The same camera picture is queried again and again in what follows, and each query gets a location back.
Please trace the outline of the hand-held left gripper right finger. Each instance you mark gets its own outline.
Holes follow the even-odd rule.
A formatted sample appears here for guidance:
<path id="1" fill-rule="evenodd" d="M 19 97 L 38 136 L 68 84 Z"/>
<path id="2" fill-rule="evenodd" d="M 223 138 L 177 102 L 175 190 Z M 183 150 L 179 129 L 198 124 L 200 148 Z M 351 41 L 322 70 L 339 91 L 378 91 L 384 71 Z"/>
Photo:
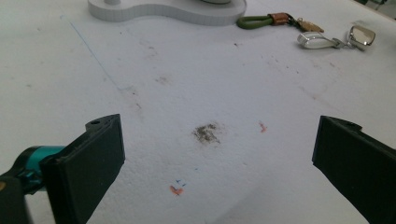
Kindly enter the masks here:
<path id="1" fill-rule="evenodd" d="M 396 149 L 322 116 L 312 162 L 370 224 L 396 224 Z"/>

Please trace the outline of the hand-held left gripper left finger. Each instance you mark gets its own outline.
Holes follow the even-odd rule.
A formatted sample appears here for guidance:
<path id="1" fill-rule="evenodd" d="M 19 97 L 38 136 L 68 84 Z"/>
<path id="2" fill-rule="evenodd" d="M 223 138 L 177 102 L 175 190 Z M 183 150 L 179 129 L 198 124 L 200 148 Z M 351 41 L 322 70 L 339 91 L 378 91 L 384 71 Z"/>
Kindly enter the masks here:
<path id="1" fill-rule="evenodd" d="M 86 224 L 125 161 L 120 115 L 86 124 L 86 132 L 39 163 L 56 224 Z"/>

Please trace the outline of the silver keychain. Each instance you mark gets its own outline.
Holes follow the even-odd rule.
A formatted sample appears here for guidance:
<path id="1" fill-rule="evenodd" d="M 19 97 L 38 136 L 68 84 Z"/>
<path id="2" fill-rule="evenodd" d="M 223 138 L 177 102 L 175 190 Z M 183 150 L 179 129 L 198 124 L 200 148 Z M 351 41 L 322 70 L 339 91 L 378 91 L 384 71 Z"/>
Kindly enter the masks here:
<path id="1" fill-rule="evenodd" d="M 346 34 L 346 41 L 327 38 L 319 32 L 305 32 L 297 37 L 298 43 L 305 49 L 358 49 L 367 50 L 375 41 L 376 33 L 360 25 L 353 25 Z"/>

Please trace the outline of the green loop keychain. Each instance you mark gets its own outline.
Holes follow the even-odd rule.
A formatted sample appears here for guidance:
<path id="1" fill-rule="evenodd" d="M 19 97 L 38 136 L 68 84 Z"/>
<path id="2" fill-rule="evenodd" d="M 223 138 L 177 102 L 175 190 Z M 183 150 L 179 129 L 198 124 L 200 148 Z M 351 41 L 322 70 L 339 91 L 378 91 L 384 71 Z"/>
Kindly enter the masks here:
<path id="1" fill-rule="evenodd" d="M 289 25 L 295 27 L 302 32 L 319 32 L 324 30 L 318 25 L 302 18 L 294 19 L 289 13 L 279 12 L 270 13 L 265 16 L 246 16 L 237 20 L 236 25 L 245 30 L 253 30 L 264 26 Z"/>

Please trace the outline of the white foam mat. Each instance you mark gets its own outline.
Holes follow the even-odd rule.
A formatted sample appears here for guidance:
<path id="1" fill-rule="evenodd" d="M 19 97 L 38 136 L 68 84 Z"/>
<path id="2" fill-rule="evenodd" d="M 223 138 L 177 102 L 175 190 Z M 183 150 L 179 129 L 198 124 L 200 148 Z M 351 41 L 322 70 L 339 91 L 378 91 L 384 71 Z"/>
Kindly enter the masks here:
<path id="1" fill-rule="evenodd" d="M 247 11 L 376 38 L 303 49 L 287 26 L 113 23 L 86 0 L 0 0 L 0 174 L 117 114 L 126 160 L 90 224 L 367 224 L 311 159 L 324 115 L 396 148 L 396 21 L 351 0 Z"/>

